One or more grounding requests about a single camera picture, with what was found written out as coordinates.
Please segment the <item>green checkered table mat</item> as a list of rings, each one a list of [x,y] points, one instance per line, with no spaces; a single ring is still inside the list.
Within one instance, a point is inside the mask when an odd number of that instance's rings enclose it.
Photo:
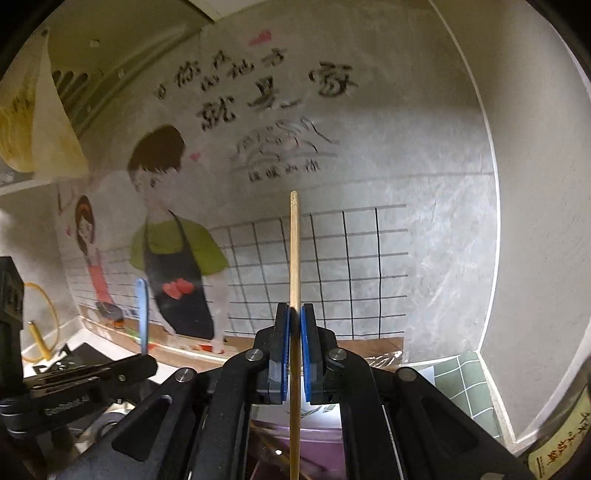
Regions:
[[[431,365],[415,366],[489,435],[503,442],[488,382],[478,355],[469,351]]]

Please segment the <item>purple plastic utensil holder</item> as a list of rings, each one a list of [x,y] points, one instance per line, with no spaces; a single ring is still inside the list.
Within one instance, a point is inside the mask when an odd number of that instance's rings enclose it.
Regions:
[[[300,479],[347,479],[341,428],[304,428],[300,434]],[[290,479],[287,426],[250,421],[245,479]]]

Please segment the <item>wooden chopstick in holder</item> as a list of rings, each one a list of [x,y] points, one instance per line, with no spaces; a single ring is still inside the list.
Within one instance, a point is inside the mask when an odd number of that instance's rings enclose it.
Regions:
[[[253,422],[246,457],[249,479],[290,479],[290,453],[279,440]]]

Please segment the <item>dark soy sauce bottle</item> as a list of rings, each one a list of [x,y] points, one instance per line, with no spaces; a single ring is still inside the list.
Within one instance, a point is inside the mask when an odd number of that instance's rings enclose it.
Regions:
[[[528,457],[536,479],[550,479],[574,456],[590,428],[590,408],[577,407],[563,426]]]

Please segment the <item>wooden chopstick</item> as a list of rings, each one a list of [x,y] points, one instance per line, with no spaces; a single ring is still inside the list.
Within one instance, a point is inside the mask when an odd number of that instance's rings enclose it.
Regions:
[[[279,440],[253,422],[246,457],[249,479],[290,479],[290,453]]]
[[[301,475],[301,228],[297,191],[290,192],[290,479]]]

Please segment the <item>blue plastic rice spoon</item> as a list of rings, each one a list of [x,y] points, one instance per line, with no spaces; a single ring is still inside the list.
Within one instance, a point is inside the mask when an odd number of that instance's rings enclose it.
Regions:
[[[149,296],[147,282],[143,278],[136,280],[135,292],[137,298],[140,353],[147,355],[149,340]]]

